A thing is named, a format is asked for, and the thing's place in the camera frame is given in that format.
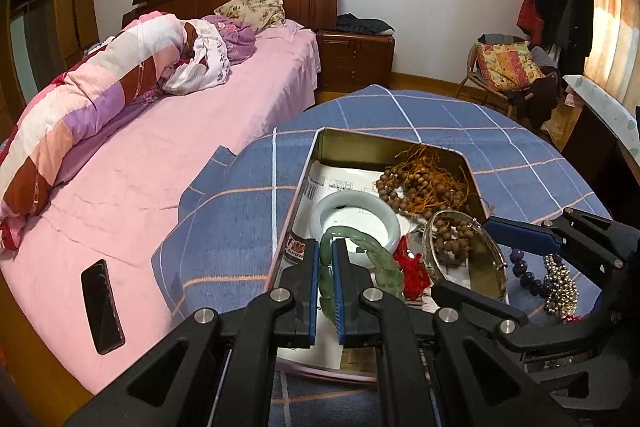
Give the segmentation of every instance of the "hanging clothes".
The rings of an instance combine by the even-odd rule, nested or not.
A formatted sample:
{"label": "hanging clothes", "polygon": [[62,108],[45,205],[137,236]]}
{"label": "hanging clothes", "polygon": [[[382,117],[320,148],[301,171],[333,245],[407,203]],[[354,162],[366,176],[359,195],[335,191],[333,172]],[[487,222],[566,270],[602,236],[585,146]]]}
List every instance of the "hanging clothes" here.
{"label": "hanging clothes", "polygon": [[536,0],[536,11],[544,20],[542,45],[561,49],[561,74],[583,74],[593,45],[593,0]]}
{"label": "hanging clothes", "polygon": [[529,36],[529,42],[535,46],[542,44],[542,31],[545,22],[536,11],[536,0],[524,0],[518,15],[518,28]]}

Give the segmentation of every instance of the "cushion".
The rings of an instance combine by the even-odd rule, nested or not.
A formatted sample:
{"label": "cushion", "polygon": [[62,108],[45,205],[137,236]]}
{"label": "cushion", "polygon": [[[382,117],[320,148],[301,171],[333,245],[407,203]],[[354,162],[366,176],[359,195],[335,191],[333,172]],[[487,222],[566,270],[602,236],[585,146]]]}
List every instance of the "cushion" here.
{"label": "cushion", "polygon": [[478,67],[492,89],[520,91],[545,76],[533,61],[528,42],[477,44]]}
{"label": "cushion", "polygon": [[216,15],[241,20],[257,33],[270,26],[282,26],[282,0],[232,0],[215,9]]}

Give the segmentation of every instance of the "black coat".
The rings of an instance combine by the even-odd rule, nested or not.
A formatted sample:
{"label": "black coat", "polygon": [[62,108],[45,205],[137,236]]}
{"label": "black coat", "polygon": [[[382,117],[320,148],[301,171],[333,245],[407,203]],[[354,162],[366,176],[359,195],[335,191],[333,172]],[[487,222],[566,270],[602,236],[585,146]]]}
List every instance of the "black coat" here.
{"label": "black coat", "polygon": [[545,22],[542,44],[558,44],[571,70],[562,74],[582,73],[593,45],[593,0],[536,0],[536,10]]}

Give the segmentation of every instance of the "curtain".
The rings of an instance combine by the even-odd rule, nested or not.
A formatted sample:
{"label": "curtain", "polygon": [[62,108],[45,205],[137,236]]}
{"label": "curtain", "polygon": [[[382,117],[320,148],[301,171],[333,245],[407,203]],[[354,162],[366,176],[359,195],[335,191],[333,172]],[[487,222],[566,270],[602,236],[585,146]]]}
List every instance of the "curtain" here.
{"label": "curtain", "polygon": [[635,114],[640,105],[640,0],[594,0],[594,8],[593,48],[584,76]]}

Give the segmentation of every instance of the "blue checkered tablecloth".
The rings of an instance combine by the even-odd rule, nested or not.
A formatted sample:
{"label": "blue checkered tablecloth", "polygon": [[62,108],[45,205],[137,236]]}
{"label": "blue checkered tablecloth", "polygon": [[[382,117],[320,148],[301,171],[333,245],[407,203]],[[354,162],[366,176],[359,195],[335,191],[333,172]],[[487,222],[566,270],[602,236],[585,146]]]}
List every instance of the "blue checkered tablecloth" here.
{"label": "blue checkered tablecloth", "polygon": [[[310,146],[323,127],[462,153],[482,198],[497,216],[538,224],[574,206],[608,217],[558,151],[498,112],[444,96],[370,86],[304,112],[238,156],[223,148],[215,151],[183,193],[178,224],[152,258],[159,288],[176,321],[201,307],[237,309],[264,291]],[[542,258],[526,254],[526,261],[542,279]],[[577,313],[585,314],[598,290],[575,270],[572,275],[580,292]],[[533,321],[548,320],[541,313],[542,300],[522,289],[510,272],[509,276],[511,304]],[[296,382],[295,392],[289,386],[287,393],[287,378]],[[377,397],[370,388],[298,380],[276,374],[272,425],[376,424]]]}

